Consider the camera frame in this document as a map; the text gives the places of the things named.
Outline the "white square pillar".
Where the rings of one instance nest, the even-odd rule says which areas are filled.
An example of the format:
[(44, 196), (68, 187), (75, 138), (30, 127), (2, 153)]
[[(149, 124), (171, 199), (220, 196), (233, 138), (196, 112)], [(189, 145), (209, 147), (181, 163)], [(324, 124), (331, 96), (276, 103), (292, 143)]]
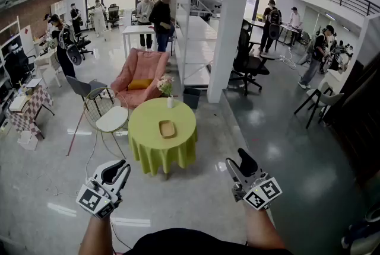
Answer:
[(217, 40), (207, 89), (207, 100), (216, 104), (227, 87), (245, 12), (246, 0), (223, 0)]

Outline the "pink white flower bouquet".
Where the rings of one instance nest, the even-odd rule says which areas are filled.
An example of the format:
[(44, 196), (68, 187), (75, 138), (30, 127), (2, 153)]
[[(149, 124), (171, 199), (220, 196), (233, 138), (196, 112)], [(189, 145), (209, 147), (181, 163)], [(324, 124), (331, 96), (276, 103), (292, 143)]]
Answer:
[(174, 78), (170, 75), (163, 75), (158, 81), (157, 81), (157, 88), (159, 91), (163, 94), (165, 94), (168, 97), (171, 97), (173, 94), (173, 82)]

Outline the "dark wooden counter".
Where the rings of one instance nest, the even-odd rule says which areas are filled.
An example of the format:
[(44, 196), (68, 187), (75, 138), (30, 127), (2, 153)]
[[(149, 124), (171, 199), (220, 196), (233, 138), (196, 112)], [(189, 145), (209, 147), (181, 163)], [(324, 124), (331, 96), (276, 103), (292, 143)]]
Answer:
[(380, 171), (380, 52), (365, 66), (355, 61), (341, 92), (324, 122), (332, 126), (356, 180), (364, 184)]

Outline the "yellow cushion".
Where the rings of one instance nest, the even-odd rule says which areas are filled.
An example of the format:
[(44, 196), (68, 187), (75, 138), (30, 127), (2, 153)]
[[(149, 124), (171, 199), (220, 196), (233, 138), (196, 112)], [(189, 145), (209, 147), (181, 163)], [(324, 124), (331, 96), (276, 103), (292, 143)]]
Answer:
[(152, 79), (133, 79), (128, 85), (128, 90), (144, 90), (150, 86), (152, 81)]

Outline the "white rectangular table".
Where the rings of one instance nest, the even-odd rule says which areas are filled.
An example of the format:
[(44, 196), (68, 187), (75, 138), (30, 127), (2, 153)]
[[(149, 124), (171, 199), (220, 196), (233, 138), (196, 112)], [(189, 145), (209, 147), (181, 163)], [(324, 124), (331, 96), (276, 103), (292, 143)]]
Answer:
[(129, 50), (131, 48), (131, 35), (139, 34), (151, 34), (153, 41), (153, 50), (157, 51), (157, 40), (156, 33), (154, 31), (153, 25), (129, 25), (125, 27), (122, 32), (123, 48), (125, 58), (129, 55)]

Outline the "black office chair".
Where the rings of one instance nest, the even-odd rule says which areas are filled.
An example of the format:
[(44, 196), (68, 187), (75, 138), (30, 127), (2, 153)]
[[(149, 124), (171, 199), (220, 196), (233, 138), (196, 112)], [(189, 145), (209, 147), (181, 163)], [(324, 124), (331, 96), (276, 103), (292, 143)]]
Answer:
[(83, 60), (86, 59), (85, 53), (91, 53), (94, 54), (93, 50), (87, 50), (86, 46), (89, 45), (91, 41), (87, 39), (87, 35), (83, 36), (82, 33), (78, 33), (75, 35), (75, 44), (80, 52), (80, 55), (82, 56)]
[(258, 57), (251, 56), (250, 51), (257, 42), (251, 41), (253, 24), (243, 19), (237, 45), (237, 54), (233, 61), (233, 69), (229, 82), (243, 81), (244, 96), (248, 95), (248, 83), (254, 84), (262, 91), (262, 86), (255, 82), (257, 75), (269, 75), (270, 72), (265, 66), (268, 60), (276, 60), (275, 56), (260, 54)]
[(108, 8), (107, 23), (109, 23), (111, 27), (114, 27), (117, 25), (119, 19), (119, 7), (116, 4), (111, 4)]

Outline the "white metal shelving rack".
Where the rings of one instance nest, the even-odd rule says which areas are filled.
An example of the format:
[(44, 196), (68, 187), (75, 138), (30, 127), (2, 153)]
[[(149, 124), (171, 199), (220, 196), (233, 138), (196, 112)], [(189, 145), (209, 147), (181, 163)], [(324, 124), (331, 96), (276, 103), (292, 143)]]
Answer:
[(184, 88), (208, 88), (217, 40), (210, 20), (220, 18), (221, 5), (222, 0), (176, 0), (175, 55)]

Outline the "green round table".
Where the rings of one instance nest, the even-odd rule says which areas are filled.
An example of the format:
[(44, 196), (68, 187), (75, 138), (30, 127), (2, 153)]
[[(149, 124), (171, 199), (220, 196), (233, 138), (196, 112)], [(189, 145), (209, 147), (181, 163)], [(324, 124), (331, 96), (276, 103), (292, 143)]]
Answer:
[[(169, 120), (175, 134), (164, 138), (160, 122)], [(128, 138), (144, 174), (155, 176), (159, 168), (167, 174), (174, 162), (183, 169), (195, 162), (198, 139), (195, 114), (179, 100), (173, 101), (172, 108), (167, 106), (167, 98), (154, 98), (140, 104), (129, 118)]]

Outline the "person's right forearm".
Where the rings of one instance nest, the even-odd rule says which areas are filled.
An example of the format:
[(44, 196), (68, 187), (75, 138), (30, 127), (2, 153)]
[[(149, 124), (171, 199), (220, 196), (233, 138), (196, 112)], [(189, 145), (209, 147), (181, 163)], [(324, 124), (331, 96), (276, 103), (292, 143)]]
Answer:
[(245, 202), (243, 207), (245, 210), (248, 246), (265, 250), (286, 248), (267, 211), (256, 210)]

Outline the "grey side chair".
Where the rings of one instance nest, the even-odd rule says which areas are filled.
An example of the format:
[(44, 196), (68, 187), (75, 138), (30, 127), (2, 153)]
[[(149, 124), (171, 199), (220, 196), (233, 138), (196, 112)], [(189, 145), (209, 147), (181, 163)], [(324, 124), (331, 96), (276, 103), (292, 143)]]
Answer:
[(100, 97), (100, 99), (102, 99), (102, 93), (104, 91), (108, 95), (108, 98), (111, 100), (112, 104), (114, 104), (114, 100), (111, 97), (107, 84), (104, 84), (96, 79), (91, 80), (90, 82), (82, 82), (71, 76), (66, 76), (66, 78), (73, 91), (82, 98), (84, 107), (87, 111), (90, 111), (87, 104), (87, 99), (90, 101), (93, 100), (98, 108), (96, 98)]

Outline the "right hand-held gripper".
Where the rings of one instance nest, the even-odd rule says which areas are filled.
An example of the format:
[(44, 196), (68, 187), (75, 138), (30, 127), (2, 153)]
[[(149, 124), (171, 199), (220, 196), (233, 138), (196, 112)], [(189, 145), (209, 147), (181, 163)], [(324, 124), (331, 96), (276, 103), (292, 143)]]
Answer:
[(277, 180), (264, 173), (244, 188), (246, 178), (256, 173), (258, 164), (243, 148), (238, 149), (238, 154), (241, 157), (239, 165), (233, 159), (226, 158), (227, 170), (235, 182), (232, 188), (235, 201), (244, 200), (254, 209), (268, 209), (270, 203), (283, 193)]

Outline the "red floor stick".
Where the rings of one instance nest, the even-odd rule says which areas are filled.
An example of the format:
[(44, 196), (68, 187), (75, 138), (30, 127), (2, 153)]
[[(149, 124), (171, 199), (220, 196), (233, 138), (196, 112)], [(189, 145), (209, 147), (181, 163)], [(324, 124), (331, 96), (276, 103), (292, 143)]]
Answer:
[(78, 121), (78, 123), (77, 123), (77, 125), (76, 125), (76, 127), (75, 127), (74, 133), (72, 134), (71, 143), (70, 143), (70, 145), (69, 145), (69, 149), (68, 149), (68, 152), (67, 152), (67, 154), (66, 154), (66, 157), (68, 157), (68, 156), (70, 155), (70, 153), (71, 153), (72, 146), (73, 146), (73, 143), (74, 143), (74, 141), (75, 141), (75, 137), (76, 137), (76, 135), (77, 135), (77, 131), (78, 131), (78, 128), (79, 128), (79, 125), (80, 125), (80, 123), (81, 123), (81, 121), (82, 121), (83, 116), (84, 116), (84, 111), (82, 112), (82, 114), (81, 114), (81, 116), (80, 116), (80, 118), (79, 118), (79, 121)]

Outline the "small wooden tray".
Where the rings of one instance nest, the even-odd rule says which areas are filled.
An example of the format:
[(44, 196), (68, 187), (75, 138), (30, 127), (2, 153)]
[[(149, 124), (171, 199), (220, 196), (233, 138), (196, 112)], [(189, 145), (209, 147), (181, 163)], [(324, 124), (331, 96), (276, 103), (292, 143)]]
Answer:
[(176, 136), (175, 124), (171, 120), (159, 121), (159, 132), (163, 139), (173, 138)]

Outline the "white chair black legs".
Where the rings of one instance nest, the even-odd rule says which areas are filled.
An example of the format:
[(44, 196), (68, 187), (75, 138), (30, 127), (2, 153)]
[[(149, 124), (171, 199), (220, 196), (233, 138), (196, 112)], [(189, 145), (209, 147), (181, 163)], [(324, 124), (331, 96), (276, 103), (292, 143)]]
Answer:
[(306, 124), (306, 129), (309, 128), (317, 109), (321, 109), (318, 119), (318, 123), (321, 123), (327, 109), (337, 104), (338, 101), (344, 96), (344, 93), (335, 93), (327, 82), (322, 84), (321, 89), (310, 89), (306, 92), (306, 94), (308, 95), (307, 99), (294, 111), (294, 115), (296, 115), (310, 101), (312, 102), (308, 108), (308, 110), (312, 110), (312, 113)]

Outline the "checkered cloth table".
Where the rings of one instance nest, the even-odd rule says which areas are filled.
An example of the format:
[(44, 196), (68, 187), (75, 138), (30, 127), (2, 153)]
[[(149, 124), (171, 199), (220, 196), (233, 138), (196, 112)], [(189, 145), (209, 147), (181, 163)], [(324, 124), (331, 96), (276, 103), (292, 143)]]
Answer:
[(46, 109), (55, 116), (55, 113), (51, 109), (53, 107), (53, 98), (40, 85), (31, 96), (26, 96), (26, 99), (20, 111), (12, 111), (9, 107), (5, 112), (6, 118), (17, 133), (21, 134), (25, 131), (39, 139), (44, 139), (45, 137), (37, 126), (36, 119), (42, 109)]

